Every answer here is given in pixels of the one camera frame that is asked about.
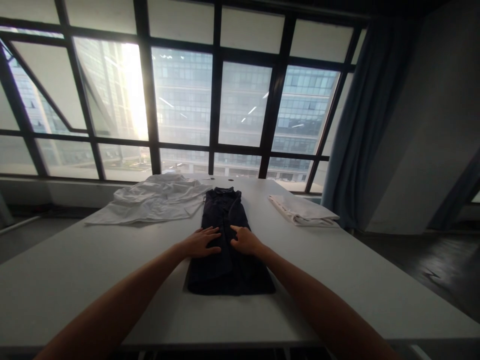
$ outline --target blue curtain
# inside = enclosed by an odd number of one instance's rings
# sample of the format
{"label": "blue curtain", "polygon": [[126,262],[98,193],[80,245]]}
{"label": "blue curtain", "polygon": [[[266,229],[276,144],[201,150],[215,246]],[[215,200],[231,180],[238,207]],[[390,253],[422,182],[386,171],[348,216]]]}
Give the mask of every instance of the blue curtain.
{"label": "blue curtain", "polygon": [[462,207],[469,200],[479,180],[480,148],[441,203],[428,227],[437,230],[449,230],[460,214]]}
{"label": "blue curtain", "polygon": [[359,202],[375,152],[405,78],[420,23],[377,18],[368,26],[333,142],[321,204],[357,228]]}

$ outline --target window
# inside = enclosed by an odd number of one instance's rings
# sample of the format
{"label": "window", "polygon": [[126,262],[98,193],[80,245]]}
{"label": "window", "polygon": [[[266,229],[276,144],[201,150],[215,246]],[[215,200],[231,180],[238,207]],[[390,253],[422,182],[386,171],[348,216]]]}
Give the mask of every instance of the window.
{"label": "window", "polygon": [[316,154],[335,91],[337,71],[288,66],[272,150]]}
{"label": "window", "polygon": [[213,56],[153,47],[151,58],[160,141],[208,145]]}
{"label": "window", "polygon": [[275,180],[288,191],[304,192],[313,161],[271,157],[267,179]]}
{"label": "window", "polygon": [[98,146],[107,180],[140,182],[152,175],[148,147],[111,144]]}
{"label": "window", "polygon": [[148,140],[139,46],[83,37],[74,44],[96,134]]}
{"label": "window", "polygon": [[215,153],[213,175],[258,178],[261,156]]}
{"label": "window", "polygon": [[209,153],[176,149],[160,149],[162,174],[208,174]]}
{"label": "window", "polygon": [[223,63],[219,143],[260,145],[271,75],[269,67]]}
{"label": "window", "polygon": [[226,0],[25,10],[36,2],[0,9],[0,175],[323,191],[365,20]]}

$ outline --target glass window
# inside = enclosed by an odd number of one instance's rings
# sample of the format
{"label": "glass window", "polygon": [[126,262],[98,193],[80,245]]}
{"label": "glass window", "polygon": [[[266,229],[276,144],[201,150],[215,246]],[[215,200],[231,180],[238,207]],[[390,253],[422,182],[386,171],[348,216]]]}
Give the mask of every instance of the glass window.
{"label": "glass window", "polygon": [[272,151],[316,154],[339,74],[288,66]]}
{"label": "glass window", "polygon": [[220,46],[278,54],[284,16],[223,7]]}
{"label": "glass window", "polygon": [[355,52],[353,53],[353,58],[351,59],[352,64],[356,64],[359,60],[360,50],[362,50],[362,46],[364,45],[365,35],[367,35],[367,29],[363,29],[360,32],[360,37],[358,38],[358,42],[356,44]]}
{"label": "glass window", "polygon": [[67,49],[20,41],[13,41],[12,45],[69,125],[85,130],[87,126]]}
{"label": "glass window", "polygon": [[318,167],[316,168],[315,177],[311,183],[310,192],[312,193],[323,193],[325,185],[325,177],[327,176],[327,169],[329,167],[328,161],[320,161]]}
{"label": "glass window", "polygon": [[271,75],[270,67],[223,63],[219,143],[260,146]]}
{"label": "glass window", "polygon": [[162,174],[208,174],[208,151],[160,149]]}
{"label": "glass window", "polygon": [[353,78],[354,75],[352,73],[349,73],[346,76],[343,89],[341,90],[340,99],[338,99],[338,105],[336,106],[335,115],[333,115],[330,130],[328,131],[328,135],[326,137],[325,146],[323,147],[323,151],[321,153],[323,156],[330,156],[332,152],[332,146],[334,144],[335,136],[337,135],[340,118],[342,117],[342,113],[344,111],[345,101],[347,100]]}
{"label": "glass window", "polygon": [[313,161],[271,157],[266,178],[275,180],[288,191],[304,192]]}
{"label": "glass window", "polygon": [[45,36],[45,37],[48,37],[48,38],[58,38],[58,39],[63,39],[64,38],[64,36],[61,33],[58,33],[58,32],[30,30],[30,29],[22,29],[22,28],[18,28],[18,27],[10,27],[10,26],[0,26],[0,31],[7,32],[7,33],[18,33],[18,34]]}
{"label": "glass window", "polygon": [[261,156],[215,153],[213,174],[232,178],[258,178]]}
{"label": "glass window", "polygon": [[3,0],[0,17],[60,24],[55,0]]}
{"label": "glass window", "polygon": [[48,174],[54,177],[98,179],[89,142],[36,139]]}
{"label": "glass window", "polygon": [[70,25],[136,34],[132,0],[65,0]]}
{"label": "glass window", "polygon": [[140,182],[152,175],[148,147],[112,144],[98,147],[107,180]]}
{"label": "glass window", "polygon": [[42,93],[34,85],[17,60],[4,48],[11,74],[20,94],[31,127],[35,133],[58,135],[88,135],[82,132],[70,132]]}
{"label": "glass window", "polygon": [[83,37],[74,44],[97,136],[148,140],[139,46]]}
{"label": "glass window", "polygon": [[159,47],[151,54],[160,141],[208,145],[213,56]]}
{"label": "glass window", "polygon": [[343,63],[353,32],[352,27],[297,20],[290,55]]}
{"label": "glass window", "polygon": [[22,137],[0,135],[0,173],[37,175]]}
{"label": "glass window", "polygon": [[4,87],[0,83],[0,129],[19,130],[17,120],[15,119],[9,100],[5,94]]}
{"label": "glass window", "polygon": [[148,0],[153,37],[214,43],[214,5],[177,0]]}

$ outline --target wall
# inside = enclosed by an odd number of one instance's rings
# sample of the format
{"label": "wall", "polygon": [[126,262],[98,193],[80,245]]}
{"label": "wall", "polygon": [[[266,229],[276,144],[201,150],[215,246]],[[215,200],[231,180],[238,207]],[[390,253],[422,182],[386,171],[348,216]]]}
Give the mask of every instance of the wall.
{"label": "wall", "polygon": [[424,21],[368,175],[360,228],[421,234],[480,144],[480,3]]}
{"label": "wall", "polygon": [[100,184],[82,181],[34,180],[1,177],[0,193],[7,204],[103,208],[114,192],[126,184]]}

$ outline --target clothing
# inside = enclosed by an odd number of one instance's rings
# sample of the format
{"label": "clothing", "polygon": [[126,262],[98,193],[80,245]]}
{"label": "clothing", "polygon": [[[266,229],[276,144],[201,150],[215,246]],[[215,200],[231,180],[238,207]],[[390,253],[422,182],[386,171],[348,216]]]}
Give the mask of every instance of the clothing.
{"label": "clothing", "polygon": [[268,199],[275,208],[287,220],[296,226],[308,226],[318,228],[337,228],[339,225],[334,221],[339,216],[326,207],[311,202],[303,197],[289,195],[269,195]]}
{"label": "clothing", "polygon": [[250,229],[241,202],[242,193],[216,187],[206,193],[201,227],[219,227],[221,236],[208,247],[220,247],[221,252],[204,258],[194,258],[188,272],[188,290],[201,295],[272,294],[275,286],[267,267],[256,257],[236,251],[230,241],[237,234],[230,225]]}
{"label": "clothing", "polygon": [[115,191],[113,201],[85,223],[126,225],[190,218],[211,188],[179,174],[152,175],[132,187]]}

